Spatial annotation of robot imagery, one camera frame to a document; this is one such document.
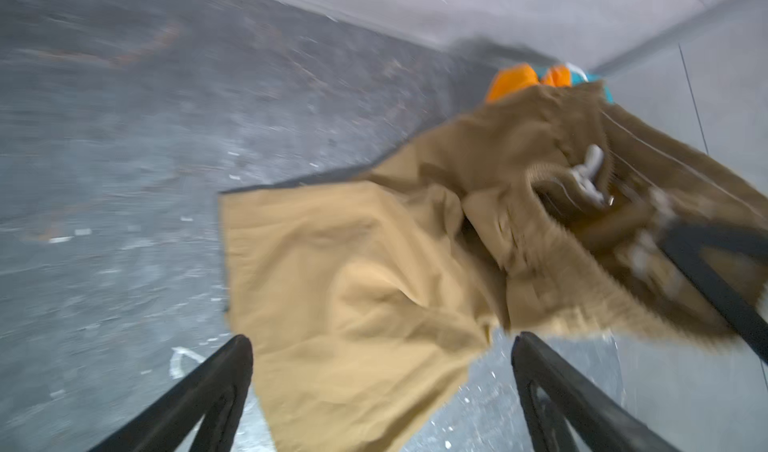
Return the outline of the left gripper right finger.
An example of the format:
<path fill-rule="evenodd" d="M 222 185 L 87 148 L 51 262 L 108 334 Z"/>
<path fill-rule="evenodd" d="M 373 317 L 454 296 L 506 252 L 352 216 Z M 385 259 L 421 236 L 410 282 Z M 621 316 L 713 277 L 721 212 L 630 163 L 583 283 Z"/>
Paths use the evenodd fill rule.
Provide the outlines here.
<path fill-rule="evenodd" d="M 511 352 L 519 400 L 533 449 L 674 451 L 538 336 L 523 332 Z"/>

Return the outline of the khaki tan shorts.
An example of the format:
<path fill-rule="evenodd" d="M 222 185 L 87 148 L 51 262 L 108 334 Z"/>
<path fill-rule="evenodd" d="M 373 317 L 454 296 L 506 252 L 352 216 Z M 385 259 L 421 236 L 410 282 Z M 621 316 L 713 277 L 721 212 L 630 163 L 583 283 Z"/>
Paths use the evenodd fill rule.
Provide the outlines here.
<path fill-rule="evenodd" d="M 278 450 L 399 450 L 497 328 L 734 341 L 659 243 L 765 231 L 766 197 L 616 104 L 532 87 L 354 178 L 221 196 L 230 324 Z"/>

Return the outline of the teal plastic basket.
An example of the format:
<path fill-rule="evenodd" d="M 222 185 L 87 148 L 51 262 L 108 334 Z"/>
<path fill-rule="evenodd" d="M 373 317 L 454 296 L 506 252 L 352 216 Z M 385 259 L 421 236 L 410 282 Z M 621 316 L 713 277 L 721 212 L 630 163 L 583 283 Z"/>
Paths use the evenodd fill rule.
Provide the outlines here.
<path fill-rule="evenodd" d="M 598 102 L 614 104 L 615 100 L 604 81 L 597 75 L 570 63 L 557 64 L 537 76 L 539 82 L 526 95 L 536 96 L 542 103 L 556 107 L 562 104 L 595 106 Z"/>

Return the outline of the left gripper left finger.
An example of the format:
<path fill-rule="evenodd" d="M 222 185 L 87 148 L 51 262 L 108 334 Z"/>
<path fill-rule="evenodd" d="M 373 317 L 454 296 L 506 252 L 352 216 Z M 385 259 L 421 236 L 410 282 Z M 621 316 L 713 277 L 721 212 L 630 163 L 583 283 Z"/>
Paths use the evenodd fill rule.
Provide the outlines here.
<path fill-rule="evenodd" d="M 253 371 L 250 340 L 236 335 L 95 451 L 174 451 L 196 429 L 192 451 L 232 449 Z"/>

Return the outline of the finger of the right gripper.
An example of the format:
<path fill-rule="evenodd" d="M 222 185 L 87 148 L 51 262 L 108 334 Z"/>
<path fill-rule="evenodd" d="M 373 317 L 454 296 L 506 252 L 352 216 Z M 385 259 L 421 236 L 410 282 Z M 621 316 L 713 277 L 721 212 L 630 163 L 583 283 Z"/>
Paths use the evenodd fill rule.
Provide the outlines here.
<path fill-rule="evenodd" d="M 724 224 L 677 223 L 660 244 L 662 252 L 752 351 L 767 361 L 767 322 L 702 257 L 705 248 L 767 263 L 767 233 Z"/>

